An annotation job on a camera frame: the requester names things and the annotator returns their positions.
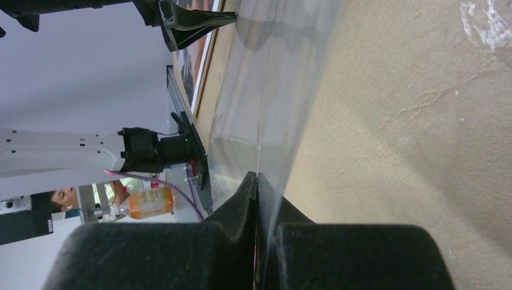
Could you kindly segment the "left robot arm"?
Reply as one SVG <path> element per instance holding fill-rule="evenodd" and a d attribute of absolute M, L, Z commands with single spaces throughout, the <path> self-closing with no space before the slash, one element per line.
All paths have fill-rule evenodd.
<path fill-rule="evenodd" d="M 135 1 L 147 26 L 159 27 L 169 51 L 184 49 L 207 33 L 234 23 L 233 11 L 189 10 L 173 1 Z M 141 127 L 106 134 L 1 129 L 1 176 L 12 177 L 79 167 L 117 172 L 159 173 L 189 163 L 202 177 L 208 160 L 199 134 L 185 112 L 172 113 L 178 125 L 166 137 Z"/>

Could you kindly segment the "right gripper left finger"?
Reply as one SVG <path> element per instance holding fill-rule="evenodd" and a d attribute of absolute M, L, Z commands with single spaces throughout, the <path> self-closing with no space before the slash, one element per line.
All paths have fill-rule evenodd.
<path fill-rule="evenodd" d="M 60 250 L 44 289 L 252 289 L 258 178 L 198 223 L 86 224 Z"/>

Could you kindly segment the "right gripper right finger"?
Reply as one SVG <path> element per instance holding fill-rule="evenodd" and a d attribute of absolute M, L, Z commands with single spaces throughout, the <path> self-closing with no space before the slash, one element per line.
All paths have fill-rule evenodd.
<path fill-rule="evenodd" d="M 407 224 L 317 224 L 258 174 L 257 289 L 453 289 L 432 236 Z"/>

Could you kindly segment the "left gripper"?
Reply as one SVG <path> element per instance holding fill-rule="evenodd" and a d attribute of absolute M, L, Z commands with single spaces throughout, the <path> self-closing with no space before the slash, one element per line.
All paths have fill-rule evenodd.
<path fill-rule="evenodd" d="M 125 3 L 136 7 L 146 26 L 156 27 L 161 23 L 164 42 L 170 52 L 183 50 L 213 30 L 237 20 L 237 13 L 232 11 L 187 10 L 173 1 L 1 0 L 1 11 L 27 30 L 38 32 L 41 15 Z"/>

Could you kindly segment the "glossy photo print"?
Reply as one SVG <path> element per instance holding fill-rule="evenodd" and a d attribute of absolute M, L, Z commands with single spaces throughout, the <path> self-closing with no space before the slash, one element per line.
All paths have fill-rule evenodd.
<path fill-rule="evenodd" d="M 176 1 L 182 8 L 189 10 L 211 10 L 219 11 L 222 1 L 219 0 L 187 0 Z M 192 43 L 189 47 L 176 53 L 177 64 L 174 66 L 179 68 L 182 82 L 185 89 L 185 100 L 190 105 L 192 113 L 197 111 L 199 104 L 199 88 L 202 82 L 202 74 L 204 71 L 206 56 L 210 48 L 212 33 L 201 37 Z"/>

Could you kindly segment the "clear acrylic sheet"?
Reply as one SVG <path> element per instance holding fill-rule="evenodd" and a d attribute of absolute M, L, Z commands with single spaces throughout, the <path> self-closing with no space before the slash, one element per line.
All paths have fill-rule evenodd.
<path fill-rule="evenodd" d="M 318 91 L 342 1 L 239 1 L 210 130 L 214 208 L 248 172 L 284 193 Z"/>

